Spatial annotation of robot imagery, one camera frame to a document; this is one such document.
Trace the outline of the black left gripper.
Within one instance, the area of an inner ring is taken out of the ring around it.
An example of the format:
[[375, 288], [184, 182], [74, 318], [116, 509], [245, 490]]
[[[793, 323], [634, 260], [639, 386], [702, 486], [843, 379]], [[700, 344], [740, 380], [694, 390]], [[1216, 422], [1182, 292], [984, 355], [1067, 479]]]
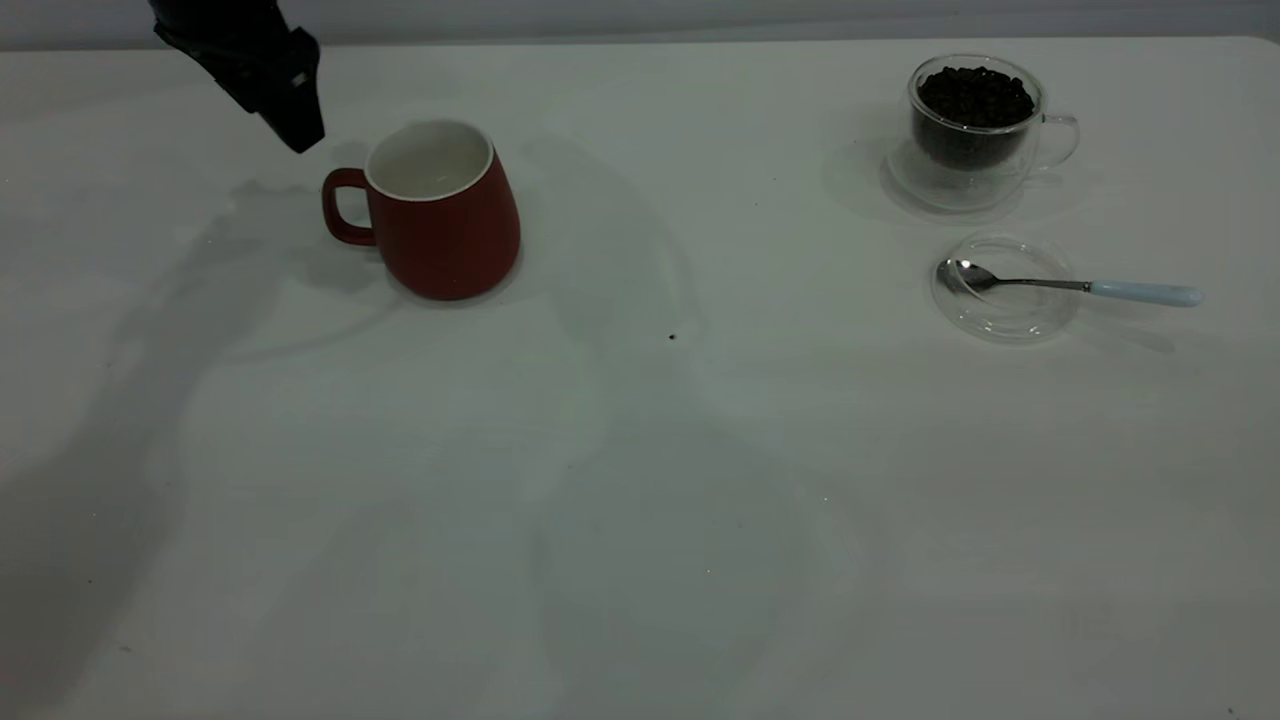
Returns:
[[276, 1], [151, 1], [155, 31], [200, 64], [292, 151], [325, 137], [317, 97], [320, 45], [291, 29]]

